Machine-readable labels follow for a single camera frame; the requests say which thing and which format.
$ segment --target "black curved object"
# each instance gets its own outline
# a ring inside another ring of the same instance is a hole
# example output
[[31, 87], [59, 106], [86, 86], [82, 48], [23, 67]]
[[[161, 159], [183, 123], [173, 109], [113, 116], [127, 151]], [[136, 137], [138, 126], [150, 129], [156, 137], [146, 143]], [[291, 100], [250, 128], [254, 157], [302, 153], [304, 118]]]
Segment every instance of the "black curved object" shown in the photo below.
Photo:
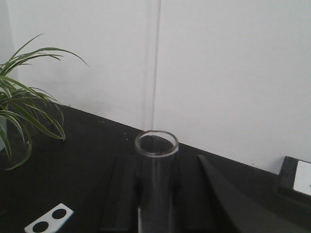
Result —
[[291, 221], [282, 218], [244, 194], [220, 173], [204, 156], [198, 156], [206, 180], [228, 217], [241, 233], [311, 233]]

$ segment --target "black circle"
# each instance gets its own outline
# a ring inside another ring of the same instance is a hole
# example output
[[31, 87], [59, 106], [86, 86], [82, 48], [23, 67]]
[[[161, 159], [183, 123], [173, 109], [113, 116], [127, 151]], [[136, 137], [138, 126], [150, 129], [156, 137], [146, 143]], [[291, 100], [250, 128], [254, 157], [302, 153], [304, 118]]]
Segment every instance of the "black circle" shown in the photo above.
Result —
[[67, 211], [65, 209], [55, 210], [52, 214], [52, 217], [55, 219], [60, 219], [66, 215]]
[[48, 227], [49, 227], [48, 222], [42, 221], [33, 226], [33, 231], [35, 233], [44, 232]]

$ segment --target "white panel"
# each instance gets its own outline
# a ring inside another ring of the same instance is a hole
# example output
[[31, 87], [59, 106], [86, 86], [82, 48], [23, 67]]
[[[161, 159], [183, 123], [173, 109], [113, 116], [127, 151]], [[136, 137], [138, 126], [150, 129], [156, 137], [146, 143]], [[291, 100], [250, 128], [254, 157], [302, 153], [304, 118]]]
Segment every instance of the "white panel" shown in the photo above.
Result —
[[144, 128], [151, 125], [157, 0], [10, 0], [14, 44], [53, 46], [62, 63], [42, 59], [20, 68], [20, 80], [63, 104]]
[[155, 128], [278, 173], [311, 155], [311, 1], [163, 0]]

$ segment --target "glass tube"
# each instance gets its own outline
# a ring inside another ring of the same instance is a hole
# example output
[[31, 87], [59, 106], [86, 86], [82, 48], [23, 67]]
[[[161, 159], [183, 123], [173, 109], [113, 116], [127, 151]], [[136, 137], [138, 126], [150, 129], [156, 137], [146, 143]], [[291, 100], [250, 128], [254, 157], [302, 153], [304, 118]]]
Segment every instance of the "glass tube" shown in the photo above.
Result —
[[173, 187], [177, 138], [166, 131], [146, 131], [136, 137], [138, 154], [138, 232], [175, 231]]

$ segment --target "glass cylinder rim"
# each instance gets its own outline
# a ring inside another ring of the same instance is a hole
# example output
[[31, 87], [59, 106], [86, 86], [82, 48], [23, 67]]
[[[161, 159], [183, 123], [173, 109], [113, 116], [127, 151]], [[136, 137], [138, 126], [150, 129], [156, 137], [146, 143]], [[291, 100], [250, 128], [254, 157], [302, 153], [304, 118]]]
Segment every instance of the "glass cylinder rim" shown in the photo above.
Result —
[[[165, 134], [168, 134], [169, 136], [171, 136], [174, 140], [174, 144], [173, 144], [173, 147], [170, 148], [169, 150], [167, 151], [164, 151], [164, 152], [148, 152], [144, 149], [142, 149], [140, 147], [140, 143], [139, 143], [139, 140], [145, 135], [145, 134], [149, 134], [149, 133], [165, 133]], [[148, 157], [151, 157], [151, 158], [161, 158], [161, 157], [166, 157], [166, 156], [169, 156], [169, 155], [172, 155], [176, 152], [176, 150], [178, 149], [178, 145], [179, 145], [179, 142], [177, 140], [177, 137], [168, 132], [168, 131], [163, 131], [163, 130], [148, 130], [148, 131], [143, 131], [141, 132], [139, 135], [137, 135], [137, 137], [135, 138], [135, 147], [136, 149], [138, 150], [138, 152], [141, 152], [143, 153], [144, 155], [148, 156]]]

